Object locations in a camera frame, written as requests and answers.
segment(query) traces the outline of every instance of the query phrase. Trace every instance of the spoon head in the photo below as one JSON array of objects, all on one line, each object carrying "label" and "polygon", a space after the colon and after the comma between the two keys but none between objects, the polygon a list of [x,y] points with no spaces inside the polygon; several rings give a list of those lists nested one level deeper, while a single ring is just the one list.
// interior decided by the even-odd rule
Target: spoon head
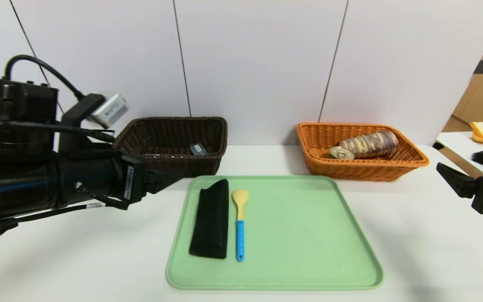
[{"label": "spoon head", "polygon": [[249,198],[249,191],[247,190],[236,190],[232,192],[232,199],[238,206],[244,206]]}]

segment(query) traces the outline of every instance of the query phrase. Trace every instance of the tin can lid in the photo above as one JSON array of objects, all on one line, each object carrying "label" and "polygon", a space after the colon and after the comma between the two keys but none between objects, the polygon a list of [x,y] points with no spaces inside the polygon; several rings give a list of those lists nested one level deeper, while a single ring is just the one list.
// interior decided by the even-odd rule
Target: tin can lid
[{"label": "tin can lid", "polygon": [[350,150],[338,146],[331,147],[329,153],[332,159],[352,160],[355,158],[355,155]]}]

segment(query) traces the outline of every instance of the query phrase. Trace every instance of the packaged food roll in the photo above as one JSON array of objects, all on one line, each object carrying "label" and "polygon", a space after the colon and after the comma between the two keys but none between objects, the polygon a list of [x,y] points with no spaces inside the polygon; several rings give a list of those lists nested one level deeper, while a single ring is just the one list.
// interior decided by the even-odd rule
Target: packaged food roll
[{"label": "packaged food roll", "polygon": [[382,131],[345,139],[339,145],[361,159],[388,153],[398,145],[398,139],[393,132]]}]

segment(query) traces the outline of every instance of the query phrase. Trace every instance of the spoon with blue handle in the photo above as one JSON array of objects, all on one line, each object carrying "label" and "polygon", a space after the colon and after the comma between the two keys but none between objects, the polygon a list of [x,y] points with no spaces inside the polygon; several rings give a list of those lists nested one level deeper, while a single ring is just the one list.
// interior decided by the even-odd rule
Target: spoon with blue handle
[{"label": "spoon with blue handle", "polygon": [[248,198],[249,191],[247,190],[232,192],[232,199],[234,199],[234,203],[238,208],[238,220],[236,221],[236,260],[238,262],[242,262],[245,258],[243,208]]}]

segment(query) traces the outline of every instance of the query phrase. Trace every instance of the blue handle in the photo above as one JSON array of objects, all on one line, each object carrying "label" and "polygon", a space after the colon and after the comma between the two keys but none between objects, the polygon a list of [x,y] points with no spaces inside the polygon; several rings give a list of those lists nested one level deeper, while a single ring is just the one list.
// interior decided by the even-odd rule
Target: blue handle
[{"label": "blue handle", "polygon": [[236,260],[242,262],[245,258],[243,238],[243,220],[236,220]]}]

